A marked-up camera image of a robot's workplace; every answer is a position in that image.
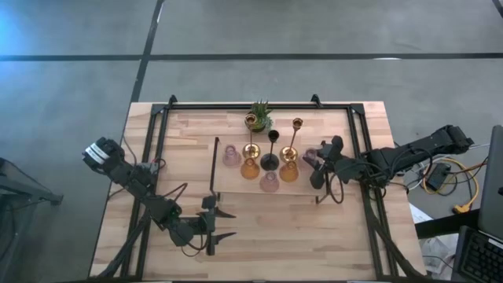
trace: gray floor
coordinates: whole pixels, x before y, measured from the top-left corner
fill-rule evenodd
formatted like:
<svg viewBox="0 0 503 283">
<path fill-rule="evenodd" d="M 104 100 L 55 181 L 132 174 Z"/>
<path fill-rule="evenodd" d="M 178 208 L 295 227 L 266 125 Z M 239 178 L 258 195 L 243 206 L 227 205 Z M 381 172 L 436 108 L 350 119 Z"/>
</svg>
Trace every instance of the gray floor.
<svg viewBox="0 0 503 283">
<path fill-rule="evenodd" d="M 141 54 L 155 3 L 0 2 L 0 55 Z M 164 5 L 152 50 L 275 52 L 503 52 L 503 19 L 490 0 L 176 0 Z M 138 65 L 0 62 L 0 156 L 64 194 L 60 207 L 39 205 L 17 281 L 86 276 L 109 182 L 80 153 L 100 136 L 120 139 Z M 382 100 L 400 144 L 448 123 L 483 144 L 503 123 L 501 77 L 503 60 L 490 59 L 150 62 L 140 101 Z M 475 149 L 458 159 L 486 155 Z M 415 189 L 409 199 L 441 217 L 468 192 Z"/>
</svg>

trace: potted plant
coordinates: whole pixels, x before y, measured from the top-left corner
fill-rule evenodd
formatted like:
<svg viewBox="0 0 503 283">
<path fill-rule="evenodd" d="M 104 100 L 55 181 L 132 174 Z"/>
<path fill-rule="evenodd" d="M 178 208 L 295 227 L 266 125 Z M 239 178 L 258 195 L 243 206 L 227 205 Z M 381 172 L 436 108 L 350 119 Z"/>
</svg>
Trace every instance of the potted plant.
<svg viewBox="0 0 503 283">
<path fill-rule="evenodd" d="M 270 129 L 273 126 L 273 120 L 269 117 L 269 113 L 271 113 L 272 109 L 267 109 L 269 102 L 263 102 L 262 100 L 255 102 L 251 105 L 250 113 L 255 114 L 257 116 L 257 123 L 251 129 L 254 133 L 259 133 L 264 129 Z"/>
</svg>

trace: wooden table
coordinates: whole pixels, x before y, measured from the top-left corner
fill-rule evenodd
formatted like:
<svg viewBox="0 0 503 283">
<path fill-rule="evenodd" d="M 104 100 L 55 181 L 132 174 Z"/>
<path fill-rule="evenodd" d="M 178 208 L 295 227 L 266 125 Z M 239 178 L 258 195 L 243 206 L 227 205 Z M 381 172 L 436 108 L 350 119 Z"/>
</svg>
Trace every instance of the wooden table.
<svg viewBox="0 0 503 283">
<path fill-rule="evenodd" d="M 363 103 L 373 148 L 393 147 L 384 103 Z M 138 158 L 141 158 L 145 143 L 151 105 L 133 103 L 127 120 L 125 137 Z M 167 166 L 160 172 L 157 193 L 166 193 L 182 182 L 188 182 L 189 187 L 178 200 L 183 215 L 201 211 L 201 199 L 209 195 L 215 136 L 219 136 L 224 144 L 236 144 L 239 150 L 248 140 L 244 114 L 245 111 L 237 110 L 169 111 L 163 148 Z M 292 119 L 300 117 L 304 125 L 297 133 L 294 146 L 299 149 L 317 147 L 322 139 L 330 142 L 337 134 L 344 140 L 343 154 L 354 155 L 347 115 L 343 111 L 274 110 L 270 115 L 274 129 L 281 135 L 275 145 L 276 152 L 288 145 L 293 134 Z M 360 123 L 357 121 L 356 124 L 360 147 L 364 149 Z M 156 140 L 154 136 L 151 156 Z M 254 141 L 261 145 L 263 153 L 268 152 L 266 134 L 257 134 Z M 127 161 L 132 163 L 131 154 L 125 150 Z M 216 255 L 201 253 L 189 258 L 174 246 L 167 232 L 152 225 L 144 279 L 374 279 L 360 189 L 355 182 L 344 188 L 342 204 L 327 199 L 319 205 L 313 198 L 319 191 L 310 186 L 297 186 L 290 191 L 281 187 L 274 194 L 257 193 L 256 186 L 235 186 L 232 192 L 227 189 L 219 207 L 237 218 L 217 219 L 215 234 L 237 234 L 221 241 L 216 246 Z M 111 192 L 118 189 L 112 185 Z M 340 193 L 335 186 L 332 189 L 334 193 Z M 415 268 L 425 273 L 405 190 L 401 186 L 388 186 L 384 203 L 394 242 Z M 125 241 L 132 204 L 133 197 L 125 191 L 108 202 L 90 275 L 99 274 Z M 193 243 L 199 245 L 198 237 Z M 387 270 L 382 243 L 380 253 Z M 131 262 L 136 263 L 135 255 Z"/>
</svg>

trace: gold candle holder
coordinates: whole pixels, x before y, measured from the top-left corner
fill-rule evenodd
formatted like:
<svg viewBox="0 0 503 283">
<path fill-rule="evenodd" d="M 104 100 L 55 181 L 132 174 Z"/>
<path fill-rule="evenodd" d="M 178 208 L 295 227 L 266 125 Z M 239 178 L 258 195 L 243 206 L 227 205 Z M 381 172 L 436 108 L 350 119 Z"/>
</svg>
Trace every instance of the gold candle holder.
<svg viewBox="0 0 503 283">
<path fill-rule="evenodd" d="M 257 123 L 257 116 L 255 114 L 247 114 L 244 117 L 244 124 L 250 130 L 250 143 L 244 145 L 243 156 L 244 158 L 257 158 L 260 156 L 260 148 L 252 142 L 252 128 Z"/>
<path fill-rule="evenodd" d="M 297 131 L 300 129 L 304 122 L 300 118 L 295 118 L 292 121 L 292 126 L 293 126 L 293 136 L 292 136 L 292 141 L 290 142 L 290 146 L 285 146 L 283 149 L 280 151 L 280 159 L 287 163 L 289 161 L 295 161 L 297 160 L 297 156 L 299 156 L 299 153 L 297 152 L 297 149 L 293 147 L 293 141 L 296 139 L 296 134 Z"/>
</svg>

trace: keyboard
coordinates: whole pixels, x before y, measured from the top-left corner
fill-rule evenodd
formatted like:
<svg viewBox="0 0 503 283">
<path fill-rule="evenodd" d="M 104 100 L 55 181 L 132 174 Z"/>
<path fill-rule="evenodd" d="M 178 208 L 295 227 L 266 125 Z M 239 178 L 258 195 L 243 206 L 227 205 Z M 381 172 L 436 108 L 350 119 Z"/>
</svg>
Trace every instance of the keyboard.
<svg viewBox="0 0 503 283">
<path fill-rule="evenodd" d="M 470 235 L 460 273 L 475 282 L 503 282 L 503 249 L 478 233 Z"/>
</svg>

